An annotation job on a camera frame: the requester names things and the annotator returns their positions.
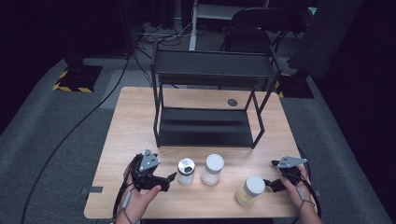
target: wooden table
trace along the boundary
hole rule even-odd
[[[213,91],[164,89],[165,101],[174,106],[229,108],[231,98],[245,102],[249,91]],[[257,92],[262,99],[265,92]],[[151,88],[123,88],[111,121],[102,156],[93,180],[93,187],[103,187],[101,193],[91,192],[85,207],[87,218],[110,218],[127,164],[138,153],[150,148],[158,153],[161,164],[156,176],[169,176],[178,162],[190,158],[196,164],[192,185],[181,186],[177,180],[167,192],[160,192],[148,206],[143,218],[222,218],[222,217],[293,217],[296,213],[287,192],[273,193],[266,189],[251,207],[243,207],[234,193],[249,175],[268,180],[280,177],[272,160],[282,156],[300,157],[278,96],[273,93],[262,111],[265,133],[255,147],[156,147],[153,121],[155,115]],[[253,106],[248,112],[252,134],[260,130]],[[220,182],[209,187],[200,174],[209,154],[220,154],[225,165]]]

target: gray fabric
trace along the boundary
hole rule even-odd
[[[324,78],[362,2],[322,0],[289,67]]]

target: finger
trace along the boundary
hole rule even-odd
[[[144,195],[144,200],[146,203],[150,203],[161,191],[161,186],[157,185],[152,188],[147,194]]]
[[[285,176],[281,176],[280,181],[282,182],[283,186],[285,186],[286,189],[288,190],[295,189],[294,185],[291,184],[291,182]]]
[[[131,166],[131,163],[128,163],[128,165],[126,166],[125,171],[124,171],[124,176],[126,176],[128,174],[129,166]]]
[[[297,168],[299,169],[301,175],[306,179],[306,170],[302,165],[298,165]]]

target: white jar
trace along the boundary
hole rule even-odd
[[[224,166],[224,159],[218,154],[211,154],[206,158],[205,169],[202,171],[201,180],[208,186],[219,183],[219,173]]]
[[[194,179],[195,164],[191,159],[185,158],[178,163],[178,183],[188,186]]]
[[[259,196],[264,190],[264,180],[257,175],[251,175],[247,178],[245,184],[236,191],[235,199],[243,206],[251,206],[257,196]]]

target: hazard stripe tape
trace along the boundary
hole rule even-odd
[[[61,76],[59,77],[58,81],[56,84],[53,86],[52,90],[60,90],[60,91],[82,91],[82,92],[93,92],[92,88],[87,88],[87,87],[67,87],[67,86],[62,86],[62,79],[66,76],[68,70],[64,70],[61,73]]]
[[[279,83],[279,81],[276,82],[275,86],[276,86],[277,96],[278,96],[279,98],[283,98],[283,92],[282,92],[282,90],[281,90],[281,88],[280,88],[280,83]]]

